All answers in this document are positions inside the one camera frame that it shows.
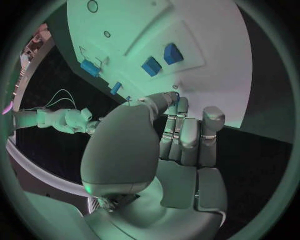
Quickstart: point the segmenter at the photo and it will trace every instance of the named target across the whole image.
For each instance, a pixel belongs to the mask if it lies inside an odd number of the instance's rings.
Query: blue block
[[[149,57],[147,61],[141,66],[151,77],[155,76],[162,69],[162,66],[154,59]]]
[[[163,58],[168,65],[178,63],[184,59],[174,43],[170,43],[165,47]]]
[[[110,93],[111,93],[112,95],[116,95],[117,92],[118,92],[118,90],[120,89],[121,86],[122,86],[122,84],[121,84],[120,82],[117,82],[117,83],[113,86],[113,88],[110,90]]]
[[[93,77],[97,77],[100,72],[100,68],[96,67],[92,62],[88,60],[83,60],[80,67],[91,74]]]

